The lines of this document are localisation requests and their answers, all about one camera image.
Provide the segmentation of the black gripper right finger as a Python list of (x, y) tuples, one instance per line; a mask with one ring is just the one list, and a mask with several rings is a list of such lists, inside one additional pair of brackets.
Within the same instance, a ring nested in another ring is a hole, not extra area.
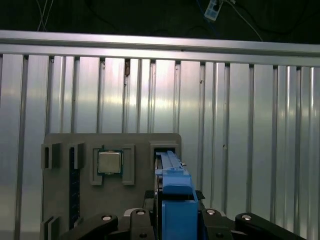
[(223, 212), (205, 208), (201, 191), (196, 191), (199, 200), (199, 240), (302, 240), (303, 237), (276, 225), (256, 214), (244, 212), (229, 219)]

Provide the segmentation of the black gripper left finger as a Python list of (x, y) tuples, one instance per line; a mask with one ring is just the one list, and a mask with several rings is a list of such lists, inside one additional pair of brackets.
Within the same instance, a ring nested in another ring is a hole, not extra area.
[(144, 194), (142, 208), (128, 209), (123, 217), (99, 213), (63, 233), (61, 240), (154, 240), (153, 190)]

